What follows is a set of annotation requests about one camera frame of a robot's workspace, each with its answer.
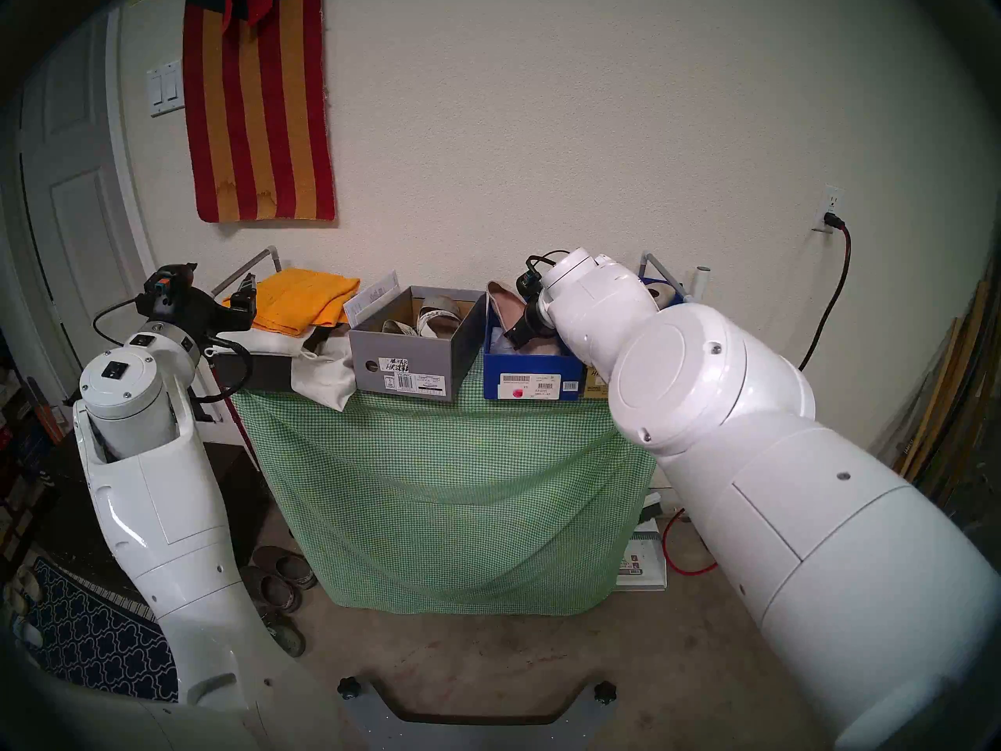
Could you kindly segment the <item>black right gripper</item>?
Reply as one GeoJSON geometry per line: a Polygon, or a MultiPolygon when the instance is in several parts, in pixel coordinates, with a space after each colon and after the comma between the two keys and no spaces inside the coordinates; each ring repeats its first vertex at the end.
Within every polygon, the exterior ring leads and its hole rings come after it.
{"type": "Polygon", "coordinates": [[[523,349],[536,340],[552,340],[558,334],[553,327],[550,327],[543,315],[536,299],[531,299],[526,303],[522,317],[511,329],[504,332],[504,337],[509,340],[514,349],[523,349]]]}

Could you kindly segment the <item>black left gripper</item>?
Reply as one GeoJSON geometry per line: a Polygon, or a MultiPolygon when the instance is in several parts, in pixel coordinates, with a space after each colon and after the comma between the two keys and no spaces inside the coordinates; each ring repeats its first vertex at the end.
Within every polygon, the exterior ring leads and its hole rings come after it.
{"type": "Polygon", "coordinates": [[[256,297],[255,274],[247,272],[231,297],[235,306],[219,304],[204,291],[188,287],[174,297],[155,291],[140,293],[137,310],[149,322],[159,323],[161,329],[175,327],[197,345],[207,345],[221,332],[249,331],[256,317],[256,297]]]}

